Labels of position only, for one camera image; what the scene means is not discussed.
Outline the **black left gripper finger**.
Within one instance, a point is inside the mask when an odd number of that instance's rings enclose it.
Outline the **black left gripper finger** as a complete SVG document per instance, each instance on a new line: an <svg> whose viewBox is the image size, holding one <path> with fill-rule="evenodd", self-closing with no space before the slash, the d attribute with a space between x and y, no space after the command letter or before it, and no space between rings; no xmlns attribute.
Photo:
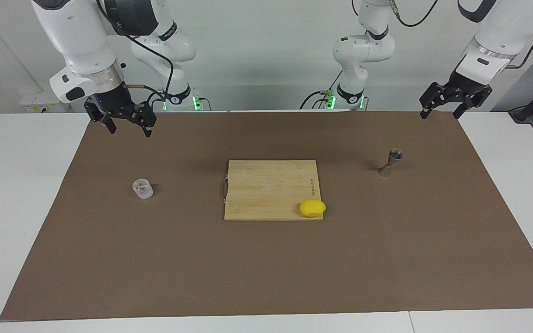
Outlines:
<svg viewBox="0 0 533 333"><path fill-rule="evenodd" d="M448 102L449 98L446 99L446 87L438 83L432 83L420 97L421 118L423 120L427 119L434 108L442 106Z"/></svg>
<svg viewBox="0 0 533 333"><path fill-rule="evenodd" d="M462 101L456 110L453 112L455 119L461 118L465 112L471 108L478 108L483 105L489 95L493 92L490 85L486 85L483 89L474 93L473 95L466 95L462 97Z"/></svg>

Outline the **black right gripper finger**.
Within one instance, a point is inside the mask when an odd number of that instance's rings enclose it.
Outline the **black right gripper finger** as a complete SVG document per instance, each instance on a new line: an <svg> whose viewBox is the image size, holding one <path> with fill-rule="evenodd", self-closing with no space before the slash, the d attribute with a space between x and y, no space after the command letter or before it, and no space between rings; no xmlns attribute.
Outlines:
<svg viewBox="0 0 533 333"><path fill-rule="evenodd" d="M116 132L117 127L112 119L112 114L101 112L98 106L94 103L93 99L86 99L84 102L84 108L89 115L91 122L99 123L102 126L105 126L110 134L114 134Z"/></svg>
<svg viewBox="0 0 533 333"><path fill-rule="evenodd" d="M144 135L149 138L152 135L152 130L156 124L157 117L154 110L149 103L140 103L132 105L132 114L130 122L138 125Z"/></svg>

